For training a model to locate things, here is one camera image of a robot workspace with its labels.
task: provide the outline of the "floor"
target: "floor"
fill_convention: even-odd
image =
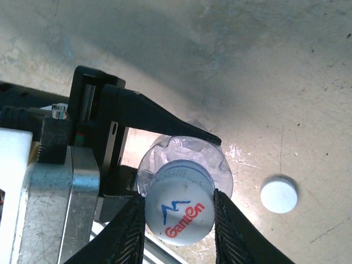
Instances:
[[[294,262],[350,263],[351,34],[351,0],[3,0],[0,79],[63,95],[79,64],[125,79],[223,139],[232,200]],[[131,131],[125,162],[153,138]],[[299,187],[287,214],[260,201],[279,173]],[[175,250],[215,262],[211,235]]]

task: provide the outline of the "hole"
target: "hole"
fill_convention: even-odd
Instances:
[[[4,207],[5,192],[0,189],[0,224],[2,216],[2,208]]]
[[[113,135],[115,135],[115,133],[116,133],[116,128],[117,128],[117,125],[114,124],[114,127],[112,128],[112,134],[113,134]]]

